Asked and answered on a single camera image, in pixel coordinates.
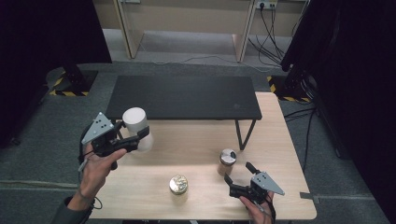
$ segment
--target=sleeve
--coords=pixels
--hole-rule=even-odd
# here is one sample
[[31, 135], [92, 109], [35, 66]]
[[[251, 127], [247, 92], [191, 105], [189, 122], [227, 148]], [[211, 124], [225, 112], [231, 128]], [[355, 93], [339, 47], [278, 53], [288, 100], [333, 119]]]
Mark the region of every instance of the sleeve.
[[68, 197], [60, 204], [51, 224], [80, 224], [88, 220], [92, 213], [93, 206], [83, 211], [70, 210], [67, 205], [71, 200], [72, 197]]

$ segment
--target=tabletop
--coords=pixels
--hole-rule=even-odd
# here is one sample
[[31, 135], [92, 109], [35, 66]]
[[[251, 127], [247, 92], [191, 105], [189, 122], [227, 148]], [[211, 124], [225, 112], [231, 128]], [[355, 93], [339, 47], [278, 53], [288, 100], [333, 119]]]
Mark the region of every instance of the tabletop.
[[[224, 148], [236, 152], [230, 177], [237, 185], [249, 185], [250, 161], [267, 172], [285, 191], [275, 195], [276, 219], [313, 219], [317, 215], [288, 127], [276, 96], [256, 92], [262, 112], [245, 150], [238, 149], [232, 120], [149, 120], [154, 146], [148, 152], [133, 151], [119, 160], [97, 197], [103, 209], [91, 218], [243, 220], [248, 212], [229, 196], [229, 186], [219, 175], [219, 154]], [[240, 123], [241, 132], [250, 123]], [[182, 195], [169, 189], [175, 175], [184, 175], [189, 188]]]

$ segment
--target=black table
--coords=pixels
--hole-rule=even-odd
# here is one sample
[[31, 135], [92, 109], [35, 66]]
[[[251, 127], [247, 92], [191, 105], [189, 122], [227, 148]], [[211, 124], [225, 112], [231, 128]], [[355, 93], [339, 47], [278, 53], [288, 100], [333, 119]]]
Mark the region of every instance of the black table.
[[[143, 108], [148, 119], [234, 119], [241, 150], [262, 119], [250, 77], [119, 76], [106, 116], [122, 119], [131, 107]], [[243, 143], [242, 119], [252, 120]]]

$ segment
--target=hand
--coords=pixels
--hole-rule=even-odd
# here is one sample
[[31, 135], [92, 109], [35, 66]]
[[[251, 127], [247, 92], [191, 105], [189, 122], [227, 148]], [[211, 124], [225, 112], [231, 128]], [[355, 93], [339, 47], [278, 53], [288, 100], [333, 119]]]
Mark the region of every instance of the hand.
[[[92, 151], [91, 144], [85, 148], [85, 153]], [[106, 177], [110, 173], [111, 163], [119, 160], [126, 154], [126, 149], [120, 149], [106, 157], [99, 157], [93, 152], [88, 153], [85, 159], [88, 160], [83, 170], [79, 190], [73, 196], [67, 207], [72, 210], [86, 210], [90, 207], [99, 189], [105, 184]]]
[[[268, 191], [267, 200], [271, 202], [274, 198], [274, 193], [272, 191]], [[241, 196], [239, 200], [247, 207], [248, 214], [255, 224], [272, 224], [273, 218], [271, 216], [271, 210], [268, 203], [262, 203], [261, 207], [264, 209], [264, 212], [260, 211], [256, 204], [252, 203], [249, 199]]]

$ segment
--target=white cup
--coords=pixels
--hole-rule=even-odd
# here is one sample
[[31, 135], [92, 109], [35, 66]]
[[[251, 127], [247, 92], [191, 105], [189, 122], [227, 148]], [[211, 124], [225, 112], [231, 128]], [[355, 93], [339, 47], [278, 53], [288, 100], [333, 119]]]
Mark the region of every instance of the white cup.
[[[146, 112], [139, 107], [133, 107], [125, 111], [122, 115], [122, 120], [131, 136], [137, 135], [137, 132], [148, 127]], [[140, 139], [137, 146], [138, 151], [149, 151], [154, 144], [154, 138], [151, 132], [144, 138]]]

